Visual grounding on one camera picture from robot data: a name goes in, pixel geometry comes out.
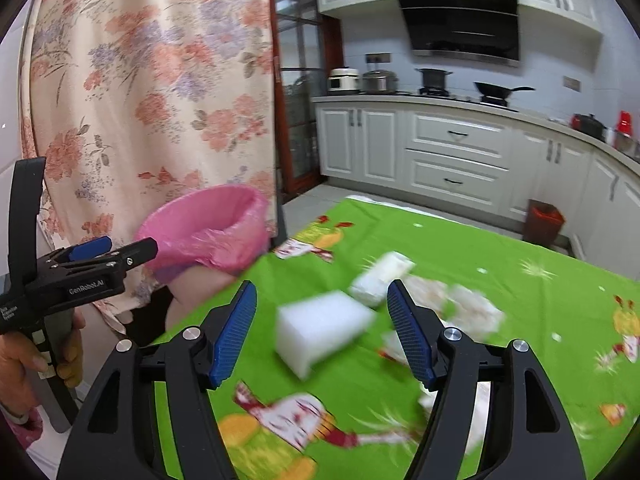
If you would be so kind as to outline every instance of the curtain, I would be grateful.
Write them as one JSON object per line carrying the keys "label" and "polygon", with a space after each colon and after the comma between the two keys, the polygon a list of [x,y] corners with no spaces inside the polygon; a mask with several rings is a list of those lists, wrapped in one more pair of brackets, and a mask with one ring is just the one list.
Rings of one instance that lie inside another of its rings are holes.
{"label": "curtain", "polygon": [[[47,157],[40,222],[52,247],[128,244],[161,205],[226,183],[271,200],[274,233],[272,70],[268,0],[34,0],[22,148]],[[157,286],[139,267],[97,306],[121,330],[114,316]]]}

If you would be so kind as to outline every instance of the metal bolt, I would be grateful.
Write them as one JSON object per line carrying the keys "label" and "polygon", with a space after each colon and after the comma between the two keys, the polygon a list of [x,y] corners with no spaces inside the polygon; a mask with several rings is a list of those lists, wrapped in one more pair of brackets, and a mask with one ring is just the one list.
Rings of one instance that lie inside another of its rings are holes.
{"label": "metal bolt", "polygon": [[462,332],[457,328],[447,328],[444,331],[444,337],[449,341],[460,341],[462,339]]}
{"label": "metal bolt", "polygon": [[200,337],[200,329],[197,326],[190,326],[182,332],[182,337],[187,341],[193,341]]}
{"label": "metal bolt", "polygon": [[122,341],[118,341],[118,344],[116,345],[116,350],[118,352],[124,353],[131,350],[132,346],[133,346],[133,343],[131,342],[131,339],[123,339]]}
{"label": "metal bolt", "polygon": [[518,352],[528,352],[529,351],[529,343],[527,343],[526,341],[523,341],[522,339],[516,339],[516,341],[513,342],[513,347]]}

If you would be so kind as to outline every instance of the range hood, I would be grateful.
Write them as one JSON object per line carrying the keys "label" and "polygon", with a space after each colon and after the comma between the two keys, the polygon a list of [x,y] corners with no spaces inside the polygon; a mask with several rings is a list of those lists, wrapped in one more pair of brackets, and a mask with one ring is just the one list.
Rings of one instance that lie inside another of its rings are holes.
{"label": "range hood", "polygon": [[518,66],[518,0],[399,2],[414,54]]}

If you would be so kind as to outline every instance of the white rice cooker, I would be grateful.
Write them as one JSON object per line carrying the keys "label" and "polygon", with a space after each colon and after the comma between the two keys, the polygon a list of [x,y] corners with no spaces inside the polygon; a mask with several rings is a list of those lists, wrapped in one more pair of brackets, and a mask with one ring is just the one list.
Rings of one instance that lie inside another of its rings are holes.
{"label": "white rice cooker", "polygon": [[360,93],[360,73],[354,68],[331,70],[328,84],[329,95],[354,95]]}

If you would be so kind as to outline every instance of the red plastic object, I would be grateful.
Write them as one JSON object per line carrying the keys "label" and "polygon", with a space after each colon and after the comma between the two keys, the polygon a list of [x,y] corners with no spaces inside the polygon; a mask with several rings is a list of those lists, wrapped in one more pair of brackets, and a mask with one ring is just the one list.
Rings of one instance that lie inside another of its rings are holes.
{"label": "red plastic object", "polygon": [[549,248],[558,238],[563,225],[564,216],[558,208],[537,200],[529,200],[522,240]]}
{"label": "red plastic object", "polygon": [[633,136],[634,128],[632,124],[631,114],[629,112],[620,112],[620,121],[618,122],[618,126],[616,126],[616,130],[626,136]]}
{"label": "red plastic object", "polygon": [[268,248],[268,201],[241,184],[194,191],[163,205],[140,226],[136,240],[152,237],[158,256],[153,272],[202,264],[235,274]]}

